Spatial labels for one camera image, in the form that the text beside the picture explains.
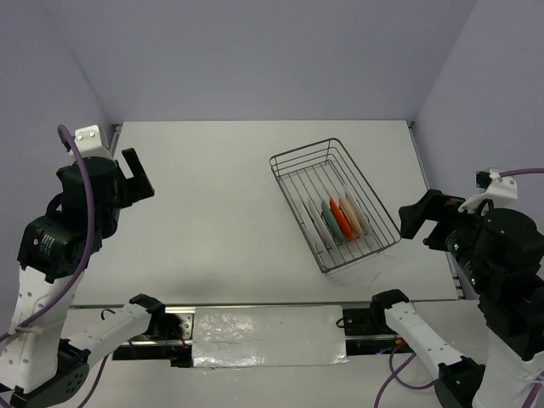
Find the white plate red characters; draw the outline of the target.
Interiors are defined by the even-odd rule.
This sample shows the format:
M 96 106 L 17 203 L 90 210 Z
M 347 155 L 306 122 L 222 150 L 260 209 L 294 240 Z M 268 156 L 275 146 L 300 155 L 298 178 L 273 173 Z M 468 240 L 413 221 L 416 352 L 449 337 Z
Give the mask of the white plate red characters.
M 304 222 L 305 228 L 309 233 L 309 239 L 312 241 L 312 244 L 314 245 L 315 250 L 317 252 L 325 251 L 326 247 L 324 246 L 324 243 L 322 239 L 320 238 L 320 235 L 317 232 L 317 229 L 315 228 L 315 225 L 311 217 L 309 216 L 307 208 L 304 205 L 302 199 L 298 200 L 298 206 L 299 206 L 300 215 Z

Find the white plate green rim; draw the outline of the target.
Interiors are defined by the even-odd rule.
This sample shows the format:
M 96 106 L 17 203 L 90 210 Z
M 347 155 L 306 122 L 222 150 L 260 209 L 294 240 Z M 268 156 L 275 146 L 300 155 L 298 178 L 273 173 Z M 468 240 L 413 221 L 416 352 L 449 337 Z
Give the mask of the white plate green rim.
M 323 219 L 321 218 L 321 215 L 319 211 L 317 210 L 315 204 L 312 202 L 310 198 L 308 199 L 308 204 L 309 204 L 309 211 L 311 213 L 311 217 L 314 220 L 314 224 L 316 226 L 318 233 L 320 234 L 321 239 L 324 241 L 327 248 L 329 249 L 335 248 L 336 243 L 333 240 L 329 229 L 326 227 Z

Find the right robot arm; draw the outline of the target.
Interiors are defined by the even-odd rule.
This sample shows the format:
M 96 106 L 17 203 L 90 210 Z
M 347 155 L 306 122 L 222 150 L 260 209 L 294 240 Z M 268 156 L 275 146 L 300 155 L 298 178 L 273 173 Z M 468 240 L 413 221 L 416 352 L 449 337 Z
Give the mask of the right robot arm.
M 543 390 L 543 237 L 527 215 L 486 196 L 472 210 L 460 197 L 429 190 L 399 210 L 400 235 L 413 238 L 427 221 L 426 247 L 448 252 L 479 297 L 489 330 L 484 364 L 454 349 L 398 289 L 373 296 L 368 309 L 337 321 L 346 334 L 392 332 L 432 376 L 443 407 L 531 407 Z

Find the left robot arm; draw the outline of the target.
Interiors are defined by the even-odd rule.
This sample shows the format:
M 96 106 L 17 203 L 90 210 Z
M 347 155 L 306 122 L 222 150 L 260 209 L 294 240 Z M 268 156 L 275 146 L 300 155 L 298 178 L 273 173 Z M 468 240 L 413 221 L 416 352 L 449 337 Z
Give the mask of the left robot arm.
M 50 407 L 71 399 L 90 369 L 126 341 L 161 336 L 167 327 L 159 300 L 139 294 L 95 326 L 63 337 L 68 310 L 91 255 L 117 229 L 120 211 L 154 195 L 134 149 L 117 161 L 90 156 L 58 170 L 62 191 L 24 231 L 20 286 L 8 334 L 1 337 L 1 390 L 6 407 Z

